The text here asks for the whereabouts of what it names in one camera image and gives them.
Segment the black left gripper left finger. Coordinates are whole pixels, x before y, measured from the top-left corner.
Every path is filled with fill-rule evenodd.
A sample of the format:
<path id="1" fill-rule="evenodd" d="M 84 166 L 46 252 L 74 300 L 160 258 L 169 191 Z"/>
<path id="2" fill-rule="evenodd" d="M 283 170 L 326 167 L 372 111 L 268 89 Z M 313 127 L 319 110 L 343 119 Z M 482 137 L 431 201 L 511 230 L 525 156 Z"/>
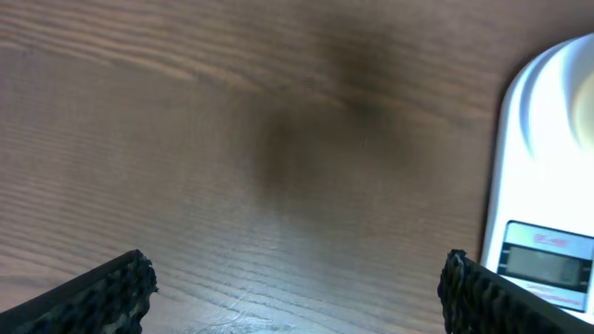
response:
<path id="1" fill-rule="evenodd" d="M 140 250 L 104 263 L 1 313 L 9 334 L 140 334 L 157 292 L 152 262 Z"/>

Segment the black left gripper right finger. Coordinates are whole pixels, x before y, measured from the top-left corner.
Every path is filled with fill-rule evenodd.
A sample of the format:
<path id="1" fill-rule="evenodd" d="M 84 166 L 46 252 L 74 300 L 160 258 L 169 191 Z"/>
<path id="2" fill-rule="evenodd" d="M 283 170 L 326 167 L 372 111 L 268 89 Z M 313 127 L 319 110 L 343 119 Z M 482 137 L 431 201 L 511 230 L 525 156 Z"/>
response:
<path id="1" fill-rule="evenodd" d="M 593 334 L 593 326 L 468 259 L 447 254 L 437 294 L 447 334 Z"/>

